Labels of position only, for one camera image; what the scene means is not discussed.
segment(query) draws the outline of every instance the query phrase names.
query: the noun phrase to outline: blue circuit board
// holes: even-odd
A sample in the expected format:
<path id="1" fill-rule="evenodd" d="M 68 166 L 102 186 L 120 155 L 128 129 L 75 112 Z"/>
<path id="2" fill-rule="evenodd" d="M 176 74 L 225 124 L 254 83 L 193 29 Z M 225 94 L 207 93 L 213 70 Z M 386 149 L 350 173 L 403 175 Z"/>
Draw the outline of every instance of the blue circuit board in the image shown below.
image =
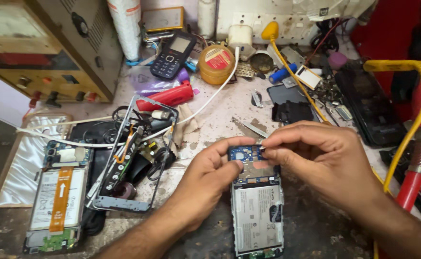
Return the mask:
<path id="1" fill-rule="evenodd" d="M 49 141 L 44 156 L 44 167 L 81 166 L 87 165 L 91 159 L 92 149 Z"/>
<path id="2" fill-rule="evenodd" d="M 270 166 L 269 168 L 264 169 L 255 169 L 253 167 L 254 162 L 266 160 L 262 156 L 264 150 L 260 149 L 261 147 L 262 145 L 253 145 L 230 148 L 228 153 L 229 160 L 241 160 L 244 165 L 244 168 L 240 173 L 240 177 L 234 180 L 234 184 L 268 182 L 272 180 L 270 179 L 271 177 L 276 177 L 279 175 L 281 170 L 279 166 Z"/>

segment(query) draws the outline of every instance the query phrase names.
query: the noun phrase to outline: white arrow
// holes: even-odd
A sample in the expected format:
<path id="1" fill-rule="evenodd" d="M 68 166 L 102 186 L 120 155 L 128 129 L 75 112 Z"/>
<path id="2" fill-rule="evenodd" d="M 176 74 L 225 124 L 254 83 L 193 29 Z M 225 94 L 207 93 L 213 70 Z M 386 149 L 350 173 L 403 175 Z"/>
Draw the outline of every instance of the white arrow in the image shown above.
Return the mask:
<path id="1" fill-rule="evenodd" d="M 63 184 L 60 186 L 60 197 L 63 197 L 63 196 L 64 196 L 64 189 L 65 189 L 65 184 L 63 183 Z"/>

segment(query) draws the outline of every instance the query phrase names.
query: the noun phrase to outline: smartphone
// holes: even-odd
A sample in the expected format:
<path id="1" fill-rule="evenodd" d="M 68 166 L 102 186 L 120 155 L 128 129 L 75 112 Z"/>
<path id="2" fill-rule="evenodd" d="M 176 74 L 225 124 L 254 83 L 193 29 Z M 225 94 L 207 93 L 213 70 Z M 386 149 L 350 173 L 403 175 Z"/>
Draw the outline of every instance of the smartphone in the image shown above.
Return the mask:
<path id="1" fill-rule="evenodd" d="M 231 184 L 231 210 L 238 259 L 276 258 L 283 254 L 281 167 L 271 166 L 261 145 L 234 146 L 228 160 L 243 169 Z"/>

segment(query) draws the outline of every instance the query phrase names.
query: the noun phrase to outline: orange ribbon cable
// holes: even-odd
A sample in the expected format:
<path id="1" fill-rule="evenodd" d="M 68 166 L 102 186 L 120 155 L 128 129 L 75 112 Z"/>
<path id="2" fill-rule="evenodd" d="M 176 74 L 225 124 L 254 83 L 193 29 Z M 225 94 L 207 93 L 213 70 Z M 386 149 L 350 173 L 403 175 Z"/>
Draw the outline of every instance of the orange ribbon cable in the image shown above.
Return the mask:
<path id="1" fill-rule="evenodd" d="M 49 232 L 63 232 L 65 225 L 65 214 L 68 203 L 69 188 L 73 167 L 64 166 L 58 172 L 57 188 L 55 189 L 54 205 L 52 207 L 52 218 Z"/>
<path id="2" fill-rule="evenodd" d="M 133 127 L 133 123 L 130 125 L 130 128 L 129 128 L 130 133 L 129 133 L 129 136 L 127 137 L 127 140 L 126 140 L 126 148 L 124 149 L 124 153 L 122 154 L 121 159 L 119 159 L 119 156 L 114 155 L 114 158 L 116 158 L 116 162 L 118 164 L 121 164 L 122 162 L 124 162 L 124 158 L 126 158 L 127 147 L 129 146 L 130 142 L 132 141 L 132 137 L 133 137 L 132 127 Z"/>

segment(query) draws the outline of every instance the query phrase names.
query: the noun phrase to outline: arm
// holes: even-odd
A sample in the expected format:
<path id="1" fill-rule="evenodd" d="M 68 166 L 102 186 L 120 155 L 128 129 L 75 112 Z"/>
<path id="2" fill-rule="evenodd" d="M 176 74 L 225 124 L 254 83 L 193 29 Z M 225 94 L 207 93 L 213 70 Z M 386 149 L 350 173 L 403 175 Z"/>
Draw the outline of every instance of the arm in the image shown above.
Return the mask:
<path id="1" fill-rule="evenodd" d="M 252 138 L 233 137 L 202 150 L 191 161 L 167 202 L 95 258 L 160 258 L 182 235 L 201 225 L 222 192 L 241 172 L 241 161 L 227 161 L 228 147 L 254 143 Z"/>
<path id="2" fill-rule="evenodd" d="M 421 222 L 384 194 L 352 129 L 298 122 L 277 129 L 262 145 L 271 163 L 347 212 L 391 258 L 421 259 Z"/>

